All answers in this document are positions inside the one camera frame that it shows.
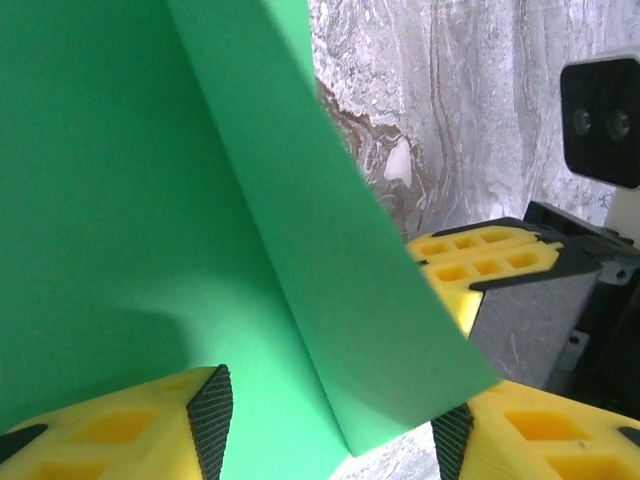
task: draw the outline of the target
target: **gray marble wall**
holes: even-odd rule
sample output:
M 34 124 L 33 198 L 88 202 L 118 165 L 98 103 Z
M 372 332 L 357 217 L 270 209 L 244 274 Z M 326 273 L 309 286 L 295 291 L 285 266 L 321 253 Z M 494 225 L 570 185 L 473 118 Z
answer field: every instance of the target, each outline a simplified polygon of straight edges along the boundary
M 310 0 L 318 88 L 397 227 L 524 213 L 530 199 L 602 223 L 611 189 L 562 159 L 559 75 L 640 43 L 640 0 Z M 429 425 L 335 480 L 438 478 Z

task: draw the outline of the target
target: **marble surface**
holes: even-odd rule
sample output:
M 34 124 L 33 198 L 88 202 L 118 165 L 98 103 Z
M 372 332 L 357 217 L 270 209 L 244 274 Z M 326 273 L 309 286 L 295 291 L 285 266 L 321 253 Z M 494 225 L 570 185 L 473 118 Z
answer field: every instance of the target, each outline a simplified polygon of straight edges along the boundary
M 559 75 L 640 43 L 640 0 L 310 0 L 318 90 L 405 238 L 531 199 L 593 223 L 610 187 L 562 158 Z M 438 478 L 429 425 L 332 477 Z

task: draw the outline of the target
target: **camera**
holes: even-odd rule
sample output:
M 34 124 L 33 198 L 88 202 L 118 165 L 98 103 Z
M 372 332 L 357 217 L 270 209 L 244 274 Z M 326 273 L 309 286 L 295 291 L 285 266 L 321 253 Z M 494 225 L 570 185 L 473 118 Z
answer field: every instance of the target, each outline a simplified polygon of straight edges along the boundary
M 567 64 L 560 93 L 569 170 L 640 188 L 640 45 Z

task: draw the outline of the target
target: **camera lens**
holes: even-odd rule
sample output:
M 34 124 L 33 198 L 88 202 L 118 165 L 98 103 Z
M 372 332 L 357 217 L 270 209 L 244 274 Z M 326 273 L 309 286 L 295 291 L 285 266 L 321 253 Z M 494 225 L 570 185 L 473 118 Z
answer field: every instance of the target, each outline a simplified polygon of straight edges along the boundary
M 591 130 L 591 115 L 584 108 L 574 112 L 573 128 L 580 137 L 584 137 Z
M 629 135 L 629 117 L 620 110 L 615 110 L 609 115 L 607 130 L 609 138 L 614 142 L 622 142 Z

